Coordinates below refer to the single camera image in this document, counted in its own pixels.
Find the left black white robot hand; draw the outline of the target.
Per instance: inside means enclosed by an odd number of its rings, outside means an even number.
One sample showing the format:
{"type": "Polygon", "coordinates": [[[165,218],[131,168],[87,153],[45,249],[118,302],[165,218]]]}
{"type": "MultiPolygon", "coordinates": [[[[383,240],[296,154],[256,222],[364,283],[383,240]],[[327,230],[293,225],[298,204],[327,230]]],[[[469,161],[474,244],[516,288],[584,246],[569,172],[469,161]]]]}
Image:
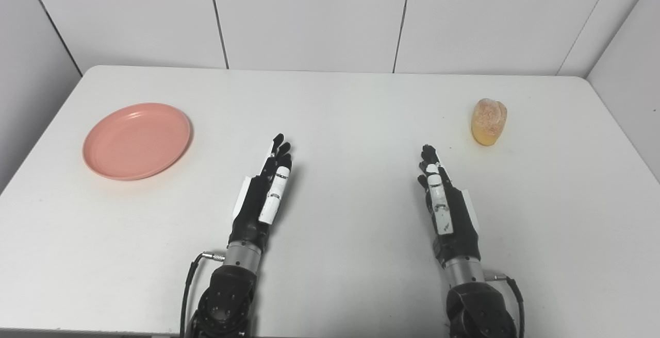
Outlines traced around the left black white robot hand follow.
{"type": "Polygon", "coordinates": [[[282,133],[271,142],[259,174],[247,177],[234,207],[228,243],[252,244],[266,248],[270,228],[281,205],[292,169],[291,144],[282,133]]]}

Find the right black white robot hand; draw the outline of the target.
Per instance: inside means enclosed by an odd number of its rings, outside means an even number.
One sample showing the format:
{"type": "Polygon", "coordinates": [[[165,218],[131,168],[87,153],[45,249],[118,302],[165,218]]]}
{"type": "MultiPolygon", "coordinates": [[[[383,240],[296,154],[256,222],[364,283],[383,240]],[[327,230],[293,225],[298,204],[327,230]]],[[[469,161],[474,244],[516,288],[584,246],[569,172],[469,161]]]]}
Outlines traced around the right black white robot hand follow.
{"type": "Polygon", "coordinates": [[[481,260],[479,235],[464,197],[441,163],[436,148],[423,145],[418,181],[423,187],[435,240],[433,252],[441,267],[452,260],[481,260]]]}

